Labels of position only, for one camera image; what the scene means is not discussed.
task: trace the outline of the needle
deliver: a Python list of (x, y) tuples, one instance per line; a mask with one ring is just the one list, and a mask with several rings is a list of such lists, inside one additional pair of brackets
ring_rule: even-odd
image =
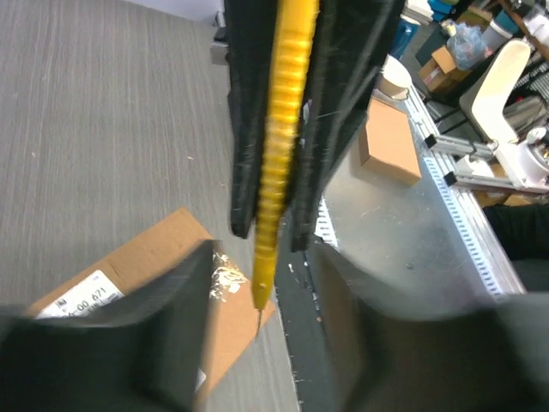
[(256, 330), (256, 339), (259, 335), (259, 330), (261, 329), (261, 319), (263, 317), (263, 311), (257, 311), (257, 330)]

